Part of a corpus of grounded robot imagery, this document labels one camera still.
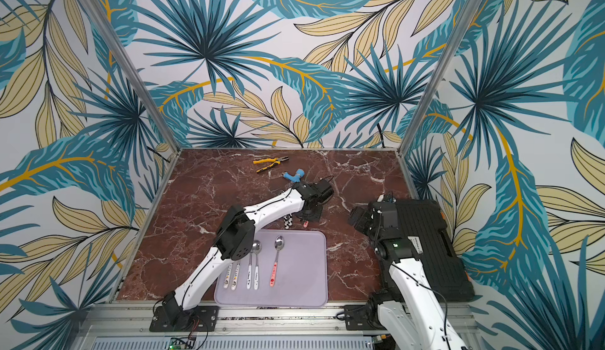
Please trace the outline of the spoon with white printed handle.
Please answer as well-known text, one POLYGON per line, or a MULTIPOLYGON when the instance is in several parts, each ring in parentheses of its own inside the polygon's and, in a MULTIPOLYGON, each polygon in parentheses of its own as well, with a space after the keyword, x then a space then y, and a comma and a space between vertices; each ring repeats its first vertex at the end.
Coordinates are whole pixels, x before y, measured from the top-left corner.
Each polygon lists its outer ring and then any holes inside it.
POLYGON ((233 279, 231 280, 231 285, 230 285, 231 290, 236 290, 236 288, 238 286, 240 264, 241 264, 240 261, 237 261, 235 263, 234 271, 233 271, 233 279))

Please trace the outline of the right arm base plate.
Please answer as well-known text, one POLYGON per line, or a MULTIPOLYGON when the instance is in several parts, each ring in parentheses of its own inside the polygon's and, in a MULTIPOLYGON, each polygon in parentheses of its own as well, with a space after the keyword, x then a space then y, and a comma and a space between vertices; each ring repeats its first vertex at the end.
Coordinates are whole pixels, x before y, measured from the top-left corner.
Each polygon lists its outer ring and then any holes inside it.
POLYGON ((342 317, 347 330, 384 330, 371 304, 345 305, 342 317))

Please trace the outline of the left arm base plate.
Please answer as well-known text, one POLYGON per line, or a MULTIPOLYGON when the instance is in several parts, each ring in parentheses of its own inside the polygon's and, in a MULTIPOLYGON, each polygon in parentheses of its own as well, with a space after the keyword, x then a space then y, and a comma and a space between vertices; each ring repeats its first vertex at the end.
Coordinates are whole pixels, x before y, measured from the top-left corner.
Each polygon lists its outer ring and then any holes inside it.
POLYGON ((154 309, 149 327, 152 333, 159 332, 214 332, 218 306, 198 306, 181 313, 168 313, 164 306, 154 309))

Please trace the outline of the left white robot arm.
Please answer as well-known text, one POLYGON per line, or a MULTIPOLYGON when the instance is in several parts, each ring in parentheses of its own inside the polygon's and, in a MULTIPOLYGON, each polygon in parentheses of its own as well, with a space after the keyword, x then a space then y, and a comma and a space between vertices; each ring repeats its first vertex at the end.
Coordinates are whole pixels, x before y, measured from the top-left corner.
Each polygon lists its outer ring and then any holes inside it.
POLYGON ((200 265, 175 290, 162 299, 162 314, 171 326, 187 323, 194 309, 220 274, 235 261, 252 251, 256 233, 289 215, 317 222, 323 205, 334 191, 327 179, 316 183, 296 182, 285 192, 258 204, 243 207, 235 204, 225 214, 214 242, 200 265))

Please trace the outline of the fork with white printed handle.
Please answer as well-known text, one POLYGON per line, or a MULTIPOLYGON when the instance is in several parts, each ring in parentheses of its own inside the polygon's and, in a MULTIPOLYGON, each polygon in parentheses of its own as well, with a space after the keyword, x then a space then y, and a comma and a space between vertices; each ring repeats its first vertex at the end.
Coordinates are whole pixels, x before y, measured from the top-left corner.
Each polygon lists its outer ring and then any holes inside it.
POLYGON ((230 286, 230 279, 231 279, 232 271, 233 271, 233 264, 230 264, 226 271, 226 275, 225 275, 223 285, 222 285, 224 289, 227 289, 230 286))

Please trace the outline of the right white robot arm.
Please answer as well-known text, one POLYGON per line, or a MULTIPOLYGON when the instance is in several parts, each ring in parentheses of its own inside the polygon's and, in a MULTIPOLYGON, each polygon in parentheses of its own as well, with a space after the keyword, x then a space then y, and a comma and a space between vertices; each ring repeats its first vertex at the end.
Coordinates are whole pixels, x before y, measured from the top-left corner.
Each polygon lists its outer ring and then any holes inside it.
POLYGON ((348 330, 386 330, 399 349, 466 349, 448 318, 448 298, 474 290, 447 241, 439 205, 430 200, 373 201, 351 211, 349 224, 368 237, 382 288, 364 305, 343 309, 348 330))

